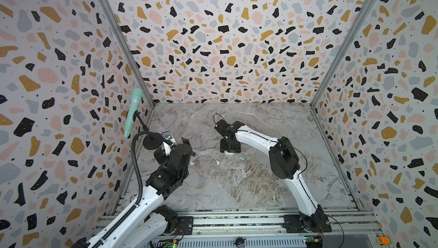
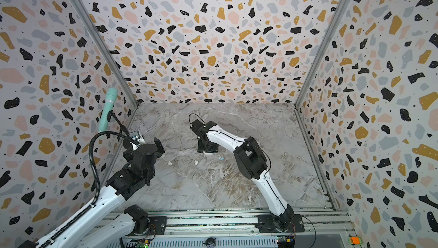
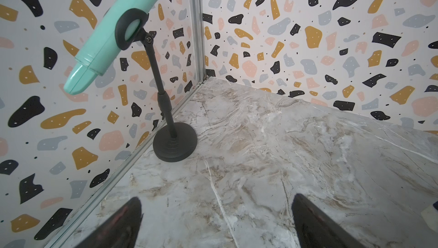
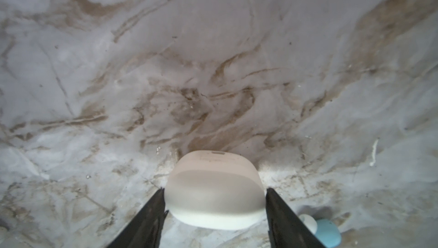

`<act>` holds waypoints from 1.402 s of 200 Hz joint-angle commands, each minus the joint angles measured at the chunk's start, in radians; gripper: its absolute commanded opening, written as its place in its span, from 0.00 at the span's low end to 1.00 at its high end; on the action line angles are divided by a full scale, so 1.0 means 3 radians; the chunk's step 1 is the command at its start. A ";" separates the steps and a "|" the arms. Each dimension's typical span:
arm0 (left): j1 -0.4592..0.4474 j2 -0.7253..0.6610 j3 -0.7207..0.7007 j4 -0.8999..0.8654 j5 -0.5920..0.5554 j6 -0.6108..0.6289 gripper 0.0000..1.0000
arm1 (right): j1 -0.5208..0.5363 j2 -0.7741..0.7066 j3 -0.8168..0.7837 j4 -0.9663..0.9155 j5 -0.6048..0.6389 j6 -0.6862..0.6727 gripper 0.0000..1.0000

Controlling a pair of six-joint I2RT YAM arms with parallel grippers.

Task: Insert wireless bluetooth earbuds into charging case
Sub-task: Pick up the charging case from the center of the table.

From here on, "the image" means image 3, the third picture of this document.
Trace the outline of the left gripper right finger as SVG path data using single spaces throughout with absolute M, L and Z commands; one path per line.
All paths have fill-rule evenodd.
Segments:
M 292 212 L 302 248 L 364 248 L 303 194 L 296 194 Z

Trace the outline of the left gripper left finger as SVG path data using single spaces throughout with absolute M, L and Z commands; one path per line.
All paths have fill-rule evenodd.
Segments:
M 134 248 L 142 219 L 141 201 L 133 197 L 76 248 Z

